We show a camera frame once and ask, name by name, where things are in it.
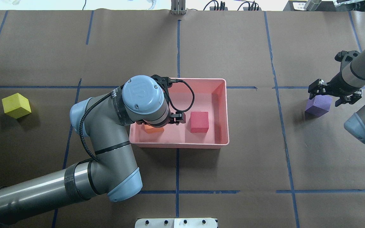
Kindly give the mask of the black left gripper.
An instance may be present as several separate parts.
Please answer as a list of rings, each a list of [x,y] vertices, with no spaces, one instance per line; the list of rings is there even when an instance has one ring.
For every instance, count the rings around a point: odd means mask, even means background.
[[[185,124],[186,123],[186,114],[185,111],[175,109],[174,105],[171,102],[169,88],[173,86],[175,83],[185,83],[182,79],[171,79],[169,77],[161,77],[157,74],[151,76],[152,79],[159,85],[161,90],[163,91],[164,100],[166,102],[166,111],[165,111],[165,120],[161,123],[163,126],[167,124]]]

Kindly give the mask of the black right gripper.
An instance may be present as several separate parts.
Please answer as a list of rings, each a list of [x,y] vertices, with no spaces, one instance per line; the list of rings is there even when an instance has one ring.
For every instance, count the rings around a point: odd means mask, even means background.
[[[343,104],[354,105],[362,98],[362,90],[358,87],[348,84],[343,78],[346,73],[342,73],[344,69],[350,69],[350,63],[360,54],[354,51],[340,51],[334,57],[335,61],[340,62],[340,70],[333,79],[325,83],[322,79],[317,79],[308,86],[309,99],[313,99],[317,95],[331,95],[339,97],[335,102],[335,107]]]

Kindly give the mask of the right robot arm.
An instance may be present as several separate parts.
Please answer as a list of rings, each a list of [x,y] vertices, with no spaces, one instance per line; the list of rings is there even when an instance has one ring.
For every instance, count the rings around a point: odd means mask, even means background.
[[[309,98],[318,95],[337,97],[335,106],[354,105],[364,95],[365,49],[363,51],[340,51],[335,56],[340,63],[338,73],[329,81],[317,79],[308,87]],[[365,104],[355,111],[343,124],[344,129],[365,144]]]

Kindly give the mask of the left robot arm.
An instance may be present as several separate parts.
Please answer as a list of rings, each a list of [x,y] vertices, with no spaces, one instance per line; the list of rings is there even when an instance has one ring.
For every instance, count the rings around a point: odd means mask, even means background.
[[[34,113],[19,120],[3,114],[0,107],[0,186],[26,181],[56,171],[87,157],[78,136],[64,115],[70,99],[81,101],[83,86],[117,86],[137,73],[75,74],[0,73],[0,98],[3,92],[42,92],[32,101]]]

